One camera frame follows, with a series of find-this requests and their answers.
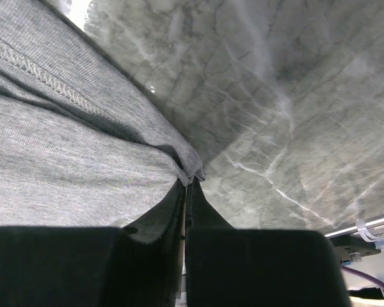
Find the grey t-shirt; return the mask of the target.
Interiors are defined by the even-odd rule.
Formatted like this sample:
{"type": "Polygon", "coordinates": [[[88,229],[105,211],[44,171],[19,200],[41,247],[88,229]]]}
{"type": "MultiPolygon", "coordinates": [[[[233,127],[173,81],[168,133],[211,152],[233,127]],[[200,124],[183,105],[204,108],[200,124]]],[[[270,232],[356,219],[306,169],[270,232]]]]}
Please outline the grey t-shirt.
{"type": "Polygon", "coordinates": [[[0,1],[0,226],[109,226],[178,182],[193,147],[40,1],[0,1]]]}

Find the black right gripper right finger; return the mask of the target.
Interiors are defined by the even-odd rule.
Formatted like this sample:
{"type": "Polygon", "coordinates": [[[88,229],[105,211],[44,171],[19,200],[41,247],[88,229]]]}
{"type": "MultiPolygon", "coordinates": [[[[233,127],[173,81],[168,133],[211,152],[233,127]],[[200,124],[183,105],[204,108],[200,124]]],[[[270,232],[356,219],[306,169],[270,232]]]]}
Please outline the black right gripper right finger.
{"type": "Polygon", "coordinates": [[[192,228],[234,229],[207,201],[200,181],[194,178],[186,191],[186,232],[192,228]]]}

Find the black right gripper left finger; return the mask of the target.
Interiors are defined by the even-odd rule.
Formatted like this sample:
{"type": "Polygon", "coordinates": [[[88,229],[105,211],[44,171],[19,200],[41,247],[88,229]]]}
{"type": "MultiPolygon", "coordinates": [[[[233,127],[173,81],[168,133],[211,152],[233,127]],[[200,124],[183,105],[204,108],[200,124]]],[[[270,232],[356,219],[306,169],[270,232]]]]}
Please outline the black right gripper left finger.
{"type": "Polygon", "coordinates": [[[122,228],[124,306],[175,306],[182,275],[185,197],[186,188],[176,181],[157,205],[122,228]]]}

